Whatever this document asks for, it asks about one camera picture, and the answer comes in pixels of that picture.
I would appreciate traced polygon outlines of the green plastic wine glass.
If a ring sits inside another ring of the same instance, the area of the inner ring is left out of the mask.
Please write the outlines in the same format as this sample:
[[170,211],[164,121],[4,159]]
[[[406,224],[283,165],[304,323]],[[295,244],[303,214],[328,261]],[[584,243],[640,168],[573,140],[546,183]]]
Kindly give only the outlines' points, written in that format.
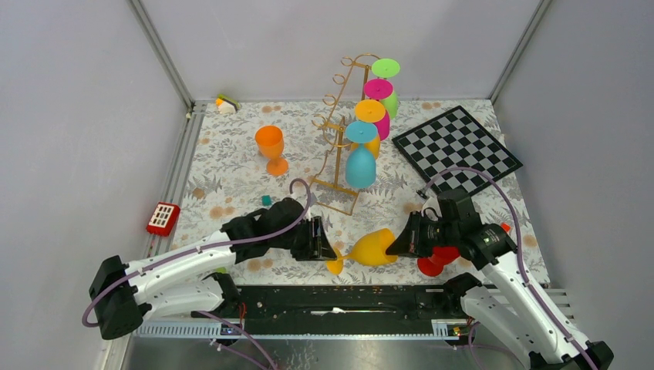
[[372,72],[376,76],[376,79],[387,79],[389,82],[400,70],[400,64],[395,59],[378,59],[372,65]]

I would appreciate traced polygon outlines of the blue plastic wine glass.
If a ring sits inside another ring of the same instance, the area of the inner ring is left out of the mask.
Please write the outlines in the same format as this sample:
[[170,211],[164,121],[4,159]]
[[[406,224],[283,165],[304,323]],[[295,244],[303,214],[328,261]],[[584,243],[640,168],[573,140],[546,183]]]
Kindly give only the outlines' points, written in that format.
[[354,147],[346,162],[346,182],[356,189],[370,187],[376,181],[378,130],[373,123],[356,120],[347,126],[345,135]]

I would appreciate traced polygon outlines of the yellow plastic wine glass front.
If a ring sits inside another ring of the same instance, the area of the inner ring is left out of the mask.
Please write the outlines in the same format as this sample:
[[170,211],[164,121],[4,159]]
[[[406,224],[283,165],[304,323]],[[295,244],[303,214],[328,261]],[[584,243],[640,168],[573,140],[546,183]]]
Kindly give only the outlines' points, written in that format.
[[329,272],[338,275],[347,260],[369,267],[395,263],[398,257],[386,253],[395,239],[393,232],[388,228],[369,233],[361,237],[345,256],[336,251],[337,258],[334,261],[326,261],[325,266]]

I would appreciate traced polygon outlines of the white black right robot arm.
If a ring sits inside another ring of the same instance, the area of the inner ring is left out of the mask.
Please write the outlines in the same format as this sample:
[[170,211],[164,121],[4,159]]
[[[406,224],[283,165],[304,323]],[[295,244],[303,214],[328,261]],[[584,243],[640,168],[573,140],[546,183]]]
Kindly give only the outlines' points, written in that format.
[[426,260],[437,247],[453,247],[482,272],[508,304],[500,304],[472,274],[448,280],[444,311],[476,318],[527,369],[607,369],[614,359],[603,341],[590,341],[560,311],[531,274],[518,264],[517,245],[498,224],[485,224],[470,196],[461,189],[437,197],[441,216],[418,211],[391,243],[389,255]]

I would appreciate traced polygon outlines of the gold wire wine glass rack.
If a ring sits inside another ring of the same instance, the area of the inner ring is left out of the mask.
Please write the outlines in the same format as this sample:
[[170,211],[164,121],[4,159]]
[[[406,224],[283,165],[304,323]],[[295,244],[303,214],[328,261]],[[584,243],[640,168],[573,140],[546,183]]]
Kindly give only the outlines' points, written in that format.
[[[351,200],[350,206],[346,209],[339,209],[336,206],[332,206],[319,200],[316,201],[316,205],[340,212],[346,216],[352,216],[356,202],[359,198],[360,191],[351,190],[340,184],[339,175],[343,151],[345,149],[349,149],[352,144],[345,143],[344,140],[346,131],[346,118],[343,116],[340,121],[335,121],[332,118],[336,109],[338,108],[340,99],[346,90],[350,77],[356,69],[361,69],[363,71],[360,99],[363,100],[366,97],[366,94],[363,92],[363,86],[369,81],[369,74],[372,69],[372,64],[377,60],[380,60],[380,57],[372,53],[363,53],[356,56],[355,58],[343,56],[340,60],[340,63],[342,66],[348,68],[347,73],[345,75],[336,73],[332,77],[332,81],[340,87],[340,90],[336,96],[333,94],[325,94],[322,98],[322,102],[330,108],[329,114],[325,116],[321,113],[316,113],[313,116],[314,118],[320,119],[322,121],[321,123],[317,123],[312,120],[312,125],[322,132],[322,137],[324,141],[326,141],[326,143],[329,145],[329,148],[325,151],[322,167],[309,181],[309,187],[316,187],[318,190],[332,190],[336,193],[345,194],[348,199]],[[335,157],[333,179],[322,180],[320,176],[329,164],[330,158],[332,156]]]

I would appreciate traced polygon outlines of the yellow plastic wine glass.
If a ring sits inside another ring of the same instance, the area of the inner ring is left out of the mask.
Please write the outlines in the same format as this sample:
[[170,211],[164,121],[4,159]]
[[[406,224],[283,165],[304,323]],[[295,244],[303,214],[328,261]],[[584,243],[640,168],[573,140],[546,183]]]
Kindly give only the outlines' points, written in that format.
[[326,261],[325,266],[329,272],[338,275],[347,260],[369,267],[395,263],[398,257],[386,253],[395,239],[393,232],[388,228],[369,233],[361,237],[345,256],[336,251],[337,258],[334,261]]
[[354,147],[367,149],[376,160],[379,157],[381,143],[381,124],[386,119],[386,108],[374,99],[364,99],[358,102],[354,109],[356,120],[346,129],[346,138]]

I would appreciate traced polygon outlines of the magenta plastic wine glass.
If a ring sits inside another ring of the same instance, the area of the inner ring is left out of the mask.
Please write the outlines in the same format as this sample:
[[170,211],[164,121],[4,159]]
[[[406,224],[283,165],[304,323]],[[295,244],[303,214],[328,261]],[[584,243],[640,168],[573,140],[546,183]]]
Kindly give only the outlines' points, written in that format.
[[379,138],[384,141],[390,132],[390,120],[396,116],[398,101],[393,84],[387,79],[371,79],[363,86],[364,95],[378,101],[385,109],[382,119],[375,122]]

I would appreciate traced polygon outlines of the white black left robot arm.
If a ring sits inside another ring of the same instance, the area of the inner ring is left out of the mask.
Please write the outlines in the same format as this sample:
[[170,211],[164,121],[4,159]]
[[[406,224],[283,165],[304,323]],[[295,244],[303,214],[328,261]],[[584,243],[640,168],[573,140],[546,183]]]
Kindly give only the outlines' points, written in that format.
[[[233,315],[239,297],[232,280],[184,282],[201,272],[231,267],[261,257],[271,249],[290,252],[296,261],[334,261],[320,216],[310,217],[297,200],[286,197],[269,208],[236,217],[199,241],[142,260],[105,259],[89,287],[92,302],[83,325],[95,326],[105,340],[128,335],[149,318],[185,311]],[[89,322],[94,314],[97,322]]]

